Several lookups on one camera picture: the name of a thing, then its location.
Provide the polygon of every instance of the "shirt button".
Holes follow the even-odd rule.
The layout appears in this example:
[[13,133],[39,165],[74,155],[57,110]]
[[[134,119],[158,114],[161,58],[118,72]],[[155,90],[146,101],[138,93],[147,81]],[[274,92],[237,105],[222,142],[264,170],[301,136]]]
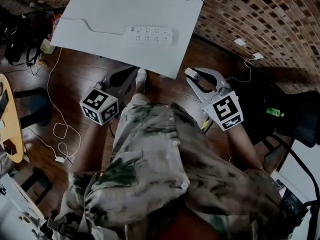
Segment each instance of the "shirt button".
[[187,182],[183,182],[183,183],[181,184],[181,188],[182,188],[183,190],[186,190],[188,187],[189,187],[189,184],[188,184]]

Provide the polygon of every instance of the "white table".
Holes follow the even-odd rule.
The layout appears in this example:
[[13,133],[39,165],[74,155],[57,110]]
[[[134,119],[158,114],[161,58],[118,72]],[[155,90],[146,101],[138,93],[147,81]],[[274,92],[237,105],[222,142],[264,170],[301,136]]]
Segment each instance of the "white table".
[[[320,145],[315,145],[313,148],[309,148],[298,140],[295,140],[292,145],[292,150],[308,167],[317,181],[317,184],[320,186]],[[313,182],[291,154],[288,154],[280,170],[273,172],[271,177],[275,180],[279,179],[302,203],[316,199]],[[301,225],[293,231],[291,240],[307,239],[310,217],[311,214],[308,212]],[[320,218],[318,217],[316,239],[320,237],[319,228]]]
[[[71,0],[51,45],[78,50],[176,78],[195,28],[200,0]],[[172,45],[127,45],[127,26],[173,29]]]
[[8,174],[1,178],[6,195],[0,195],[0,238],[33,240],[41,235],[45,216],[21,186]]

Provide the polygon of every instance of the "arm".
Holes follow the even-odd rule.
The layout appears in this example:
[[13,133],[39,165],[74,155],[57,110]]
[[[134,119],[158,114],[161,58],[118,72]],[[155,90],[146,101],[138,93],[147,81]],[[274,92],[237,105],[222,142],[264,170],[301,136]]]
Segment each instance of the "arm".
[[72,165],[72,172],[98,172],[101,169],[108,124],[91,122]]
[[250,169],[263,170],[256,150],[252,145],[249,136],[241,123],[229,129],[227,132],[228,142],[232,158],[237,167],[243,166]]

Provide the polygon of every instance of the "chair backrest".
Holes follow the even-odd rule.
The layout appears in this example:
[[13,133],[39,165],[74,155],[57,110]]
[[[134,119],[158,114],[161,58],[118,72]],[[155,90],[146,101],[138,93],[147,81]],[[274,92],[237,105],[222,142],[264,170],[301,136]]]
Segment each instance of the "chair backrest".
[[278,134],[292,137],[307,147],[320,144],[320,93],[312,90],[298,94],[268,94],[264,97],[267,107],[284,113],[274,117]]

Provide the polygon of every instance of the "wooden floor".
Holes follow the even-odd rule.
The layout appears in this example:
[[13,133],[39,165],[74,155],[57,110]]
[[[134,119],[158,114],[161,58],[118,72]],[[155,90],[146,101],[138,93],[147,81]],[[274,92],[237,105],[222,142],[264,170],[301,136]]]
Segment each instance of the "wooden floor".
[[[3,59],[0,64],[0,73],[6,73],[16,70],[24,70],[6,73],[12,87],[17,91],[30,90],[38,87],[46,88],[48,77],[51,69],[56,64],[60,49],[57,49],[53,55],[47,55],[44,59],[49,67],[26,68],[26,65],[12,66]],[[52,101],[61,110],[68,124],[77,129],[83,137],[88,127],[89,120],[84,117],[79,101],[89,87],[105,75],[110,68],[118,68],[124,64],[115,60],[101,58],[84,52],[62,49],[60,60],[53,71],[49,83],[49,93]],[[192,38],[183,59],[177,79],[162,78],[158,74],[149,72],[148,82],[146,85],[146,94],[153,102],[161,102],[170,104],[176,102],[184,107],[199,123],[205,120],[205,115],[200,109],[200,101],[196,97],[193,90],[189,87],[185,80],[184,70],[187,67],[206,67],[220,71],[226,78],[230,76],[239,76],[248,74],[249,71],[242,62],[230,57],[227,53],[197,38]],[[17,106],[20,116],[28,114],[28,100],[17,100]],[[60,139],[53,135],[53,127],[55,123],[63,123],[60,113],[54,109],[51,123],[46,127],[32,125],[23,130],[23,137],[27,148],[27,155],[30,163],[22,162],[17,164],[20,173],[18,182],[22,183],[32,173],[33,167],[38,167],[45,172],[51,180],[53,187],[46,195],[39,207],[44,215],[51,216],[52,211],[60,209],[60,202],[64,191],[68,187],[68,171],[70,170],[74,157],[69,158],[65,163],[61,164],[54,161],[53,151],[38,140],[33,132],[39,135],[48,145],[54,147],[58,153],[57,145]],[[116,132],[118,121],[112,120],[111,127]],[[64,127],[57,126],[56,134],[64,135]],[[208,137],[216,147],[217,151],[226,159],[229,158],[230,152],[226,134],[223,133],[216,125],[207,133]],[[69,154],[73,154],[79,145],[78,135],[69,130],[65,140]],[[105,147],[102,168],[106,168],[109,163],[113,138],[108,133]],[[255,146],[257,152],[264,155],[268,150],[263,144]],[[42,191],[40,186],[35,186],[28,191],[32,199],[36,199]]]

